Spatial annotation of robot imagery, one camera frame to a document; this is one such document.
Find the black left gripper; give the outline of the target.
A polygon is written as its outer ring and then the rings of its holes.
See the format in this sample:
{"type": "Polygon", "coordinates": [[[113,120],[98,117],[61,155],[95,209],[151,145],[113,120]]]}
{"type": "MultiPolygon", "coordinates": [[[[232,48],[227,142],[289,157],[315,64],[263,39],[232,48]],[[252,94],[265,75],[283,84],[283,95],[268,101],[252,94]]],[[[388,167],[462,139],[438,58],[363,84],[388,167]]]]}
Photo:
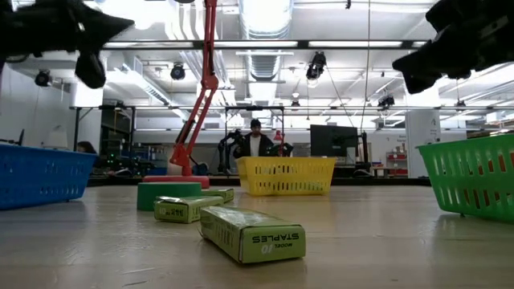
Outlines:
{"type": "Polygon", "coordinates": [[[6,62],[21,62],[46,51],[78,51],[76,76],[90,88],[106,82],[100,49],[135,22],[85,5],[82,0],[35,0],[13,9],[0,0],[0,71],[6,62]]]}

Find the green staples box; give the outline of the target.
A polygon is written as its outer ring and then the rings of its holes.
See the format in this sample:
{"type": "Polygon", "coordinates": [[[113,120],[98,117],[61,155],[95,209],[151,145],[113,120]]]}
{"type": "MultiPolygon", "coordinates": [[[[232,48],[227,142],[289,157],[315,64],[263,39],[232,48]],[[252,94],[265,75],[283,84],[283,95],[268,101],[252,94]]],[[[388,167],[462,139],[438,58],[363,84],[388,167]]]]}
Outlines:
{"type": "Polygon", "coordinates": [[[225,203],[231,202],[235,198],[235,191],[233,189],[203,189],[204,196],[222,197],[225,203]]]}
{"type": "Polygon", "coordinates": [[[202,208],[223,204],[224,198],[219,196],[160,196],[154,202],[154,217],[158,221],[189,224],[200,220],[202,208]]]}
{"type": "Polygon", "coordinates": [[[238,263],[264,263],[306,255],[302,225],[254,210],[208,206],[200,211],[202,237],[238,263]]]}

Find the blue plastic basket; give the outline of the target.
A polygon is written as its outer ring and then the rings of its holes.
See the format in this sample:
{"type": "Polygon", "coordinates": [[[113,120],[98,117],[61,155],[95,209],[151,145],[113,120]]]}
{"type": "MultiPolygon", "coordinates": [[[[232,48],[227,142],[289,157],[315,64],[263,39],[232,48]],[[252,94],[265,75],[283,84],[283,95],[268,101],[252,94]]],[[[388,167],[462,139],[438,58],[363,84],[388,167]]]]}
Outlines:
{"type": "Polygon", "coordinates": [[[0,144],[0,210],[81,198],[96,156],[0,144]]]}

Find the green plastic basket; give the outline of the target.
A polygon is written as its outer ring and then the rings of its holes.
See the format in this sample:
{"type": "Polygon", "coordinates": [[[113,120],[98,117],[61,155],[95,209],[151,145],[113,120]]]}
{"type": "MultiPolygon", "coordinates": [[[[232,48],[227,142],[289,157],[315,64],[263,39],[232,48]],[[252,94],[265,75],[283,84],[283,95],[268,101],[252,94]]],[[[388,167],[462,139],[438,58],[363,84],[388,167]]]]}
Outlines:
{"type": "MultiPolygon", "coordinates": [[[[465,172],[467,164],[476,165],[477,158],[482,161],[487,157],[497,157],[501,153],[507,161],[509,154],[514,153],[514,135],[499,135],[453,142],[427,144],[418,148],[439,208],[446,212],[471,215],[495,221],[514,223],[514,206],[509,206],[502,197],[498,206],[492,204],[480,210],[469,206],[463,196],[466,181],[471,178],[465,172]]],[[[500,190],[513,188],[506,177],[501,177],[504,183],[499,185],[500,190]]]]}

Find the black computer monitor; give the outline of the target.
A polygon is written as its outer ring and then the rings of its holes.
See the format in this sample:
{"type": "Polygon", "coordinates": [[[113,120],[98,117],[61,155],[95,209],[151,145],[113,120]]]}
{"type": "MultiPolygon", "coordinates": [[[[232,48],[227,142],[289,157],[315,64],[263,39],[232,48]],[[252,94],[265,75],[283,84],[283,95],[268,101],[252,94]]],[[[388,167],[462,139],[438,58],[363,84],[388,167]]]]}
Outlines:
{"type": "Polygon", "coordinates": [[[313,157],[346,157],[348,148],[357,147],[357,128],[311,124],[309,131],[313,157]]]}

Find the yellow plastic basket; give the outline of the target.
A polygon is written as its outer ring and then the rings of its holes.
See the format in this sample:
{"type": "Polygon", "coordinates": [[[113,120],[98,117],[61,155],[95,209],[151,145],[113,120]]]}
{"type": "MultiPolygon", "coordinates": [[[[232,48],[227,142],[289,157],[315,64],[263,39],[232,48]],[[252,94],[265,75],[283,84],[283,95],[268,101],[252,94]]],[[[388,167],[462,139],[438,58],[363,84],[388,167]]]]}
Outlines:
{"type": "Polygon", "coordinates": [[[237,160],[241,187],[250,195],[329,194],[336,158],[242,157],[237,160]]]}

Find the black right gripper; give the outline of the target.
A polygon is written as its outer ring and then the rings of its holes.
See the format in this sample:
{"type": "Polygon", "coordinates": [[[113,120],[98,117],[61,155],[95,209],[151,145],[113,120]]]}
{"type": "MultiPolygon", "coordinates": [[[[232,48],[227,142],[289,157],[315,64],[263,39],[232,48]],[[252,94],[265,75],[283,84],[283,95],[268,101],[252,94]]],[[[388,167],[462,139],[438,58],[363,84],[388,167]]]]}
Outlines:
{"type": "Polygon", "coordinates": [[[445,75],[467,79],[472,70],[514,62],[514,0],[438,0],[426,20],[435,39],[392,63],[410,94],[445,75]]]}

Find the red parts bin shelf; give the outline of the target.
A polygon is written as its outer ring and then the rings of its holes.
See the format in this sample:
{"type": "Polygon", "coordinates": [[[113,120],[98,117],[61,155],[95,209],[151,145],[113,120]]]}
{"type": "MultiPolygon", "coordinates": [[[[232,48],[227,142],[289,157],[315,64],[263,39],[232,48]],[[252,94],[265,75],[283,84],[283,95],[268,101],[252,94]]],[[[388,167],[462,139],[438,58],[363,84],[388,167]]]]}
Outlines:
{"type": "Polygon", "coordinates": [[[408,177],[408,156],[404,152],[387,153],[385,164],[389,177],[408,177]]]}

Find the red desk lamp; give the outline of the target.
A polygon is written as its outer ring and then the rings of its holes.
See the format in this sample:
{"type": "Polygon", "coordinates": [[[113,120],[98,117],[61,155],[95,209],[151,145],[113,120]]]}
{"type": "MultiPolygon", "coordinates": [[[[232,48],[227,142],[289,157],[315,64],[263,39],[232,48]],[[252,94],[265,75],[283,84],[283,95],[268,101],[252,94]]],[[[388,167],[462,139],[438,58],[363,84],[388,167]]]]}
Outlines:
{"type": "Polygon", "coordinates": [[[216,26],[216,8],[218,0],[203,0],[206,8],[204,40],[202,44],[202,78],[201,92],[192,109],[189,119],[184,123],[173,147],[169,160],[172,165],[182,168],[180,175],[146,176],[142,182],[196,182],[203,189],[210,188],[208,176],[195,176],[191,167],[191,153],[198,134],[210,108],[211,101],[218,90],[218,78],[214,70],[214,43],[216,26]]]}

